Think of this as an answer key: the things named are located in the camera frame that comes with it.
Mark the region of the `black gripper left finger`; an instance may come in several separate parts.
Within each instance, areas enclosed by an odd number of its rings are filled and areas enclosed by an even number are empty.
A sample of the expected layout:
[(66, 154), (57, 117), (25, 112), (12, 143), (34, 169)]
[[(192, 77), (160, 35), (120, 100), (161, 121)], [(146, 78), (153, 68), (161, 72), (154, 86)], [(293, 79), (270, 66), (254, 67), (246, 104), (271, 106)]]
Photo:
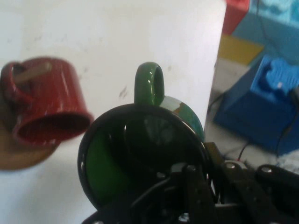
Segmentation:
[(214, 223), (214, 201), (201, 166), (172, 165), (158, 201), (160, 224)]

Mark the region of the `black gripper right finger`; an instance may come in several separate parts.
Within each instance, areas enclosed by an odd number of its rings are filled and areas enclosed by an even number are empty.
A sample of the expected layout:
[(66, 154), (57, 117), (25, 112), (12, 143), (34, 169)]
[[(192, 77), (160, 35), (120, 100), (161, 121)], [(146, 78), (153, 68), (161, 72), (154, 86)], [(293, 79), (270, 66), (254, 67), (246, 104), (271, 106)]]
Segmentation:
[(239, 161), (224, 160), (213, 142), (204, 144), (210, 176), (224, 195), (234, 191), (248, 217), (255, 224), (297, 224), (299, 222), (299, 177), (273, 165), (250, 171)]

